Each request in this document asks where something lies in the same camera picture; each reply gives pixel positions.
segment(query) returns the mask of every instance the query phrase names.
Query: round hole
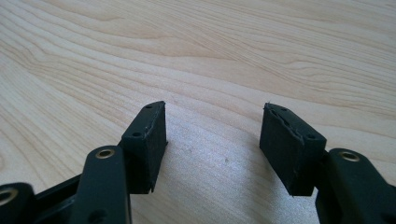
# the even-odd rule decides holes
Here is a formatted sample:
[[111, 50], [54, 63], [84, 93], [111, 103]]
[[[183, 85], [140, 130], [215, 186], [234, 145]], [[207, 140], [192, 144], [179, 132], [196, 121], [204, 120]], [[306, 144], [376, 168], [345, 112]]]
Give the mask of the round hole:
[[309, 138], [309, 139], [315, 139], [316, 138], [312, 133], [307, 134], [306, 137]]
[[113, 156], [115, 153], [114, 149], [103, 149], [96, 153], [97, 159], [106, 159]]
[[283, 120], [283, 123], [286, 125], [286, 127], [290, 127], [290, 124], [287, 121]]
[[9, 188], [0, 190], [0, 206], [11, 202], [17, 195], [17, 189]]
[[273, 114], [274, 116], [277, 116], [277, 113], [273, 109], [271, 110], [271, 114]]
[[360, 160], [360, 158], [357, 155], [350, 153], [350, 152], [343, 151], [343, 152], [340, 152], [340, 155], [344, 160], [347, 160], [347, 161], [359, 161]]
[[140, 136], [140, 135], [142, 135], [142, 133], [133, 133], [133, 134], [132, 134], [133, 137], [138, 137], [138, 136]]
[[106, 210], [98, 209], [90, 213], [90, 216], [88, 217], [88, 221], [91, 224], [99, 224], [99, 223], [103, 223], [106, 217], [107, 217]]

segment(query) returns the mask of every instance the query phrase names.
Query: light wood surface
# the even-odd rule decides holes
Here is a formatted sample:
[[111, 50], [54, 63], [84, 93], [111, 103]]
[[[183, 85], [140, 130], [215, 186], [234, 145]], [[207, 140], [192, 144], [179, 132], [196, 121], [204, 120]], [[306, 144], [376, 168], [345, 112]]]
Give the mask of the light wood surface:
[[265, 102], [396, 185], [392, 0], [0, 2], [0, 185], [35, 192], [166, 102], [169, 145], [134, 223], [318, 223], [260, 151]]

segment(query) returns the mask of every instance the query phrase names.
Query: black plastic part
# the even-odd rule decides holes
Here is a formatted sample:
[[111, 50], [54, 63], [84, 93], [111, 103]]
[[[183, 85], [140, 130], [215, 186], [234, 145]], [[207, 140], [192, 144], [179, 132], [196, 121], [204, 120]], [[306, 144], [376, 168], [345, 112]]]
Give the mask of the black plastic part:
[[67, 223], [76, 199], [80, 177], [81, 175], [77, 175], [35, 196], [37, 200], [35, 223]]
[[[7, 203], [3, 202], [7, 200], [8, 193], [0, 191], [0, 224], [128, 223], [132, 221], [129, 194], [154, 190], [166, 144], [165, 102], [146, 105], [126, 130], [118, 146], [106, 147], [115, 148], [119, 152], [117, 155], [122, 154], [123, 159], [119, 159], [123, 165], [119, 161], [114, 164], [108, 161], [112, 164], [105, 164], [106, 168], [103, 164], [96, 164], [95, 160], [92, 163], [93, 151], [87, 157], [84, 176], [77, 175], [36, 196], [28, 184], [0, 186], [6, 191], [10, 188], [18, 190], [17, 197]], [[121, 195], [124, 195], [124, 201], [119, 203]], [[94, 211], [89, 209], [91, 206], [95, 207]], [[121, 212], [112, 212], [112, 209], [120, 209]], [[87, 213], [90, 215], [88, 219], [87, 214], [79, 212], [90, 212], [88, 210], [91, 211]]]
[[[343, 211], [337, 218], [340, 223], [396, 223], [396, 192], [366, 157], [335, 148], [330, 150], [324, 168], [334, 198]], [[318, 187], [318, 190], [321, 193], [326, 189]], [[327, 214], [331, 211], [318, 207], [321, 223], [331, 223], [326, 218], [335, 218], [335, 214]]]
[[132, 194], [154, 191], [166, 147], [165, 102], [146, 105], [122, 135]]
[[31, 222], [35, 208], [35, 195], [32, 187], [25, 183], [1, 186], [0, 208], [0, 223]]
[[329, 160], [329, 153], [326, 152], [322, 160], [316, 167], [315, 186], [318, 189], [315, 206], [321, 224], [341, 223], [343, 211], [335, 197], [332, 184], [327, 176], [324, 164]]
[[290, 195], [312, 195], [325, 146], [326, 138], [293, 112], [265, 104], [260, 148]]
[[88, 155], [69, 223], [131, 223], [122, 148], [99, 147]]

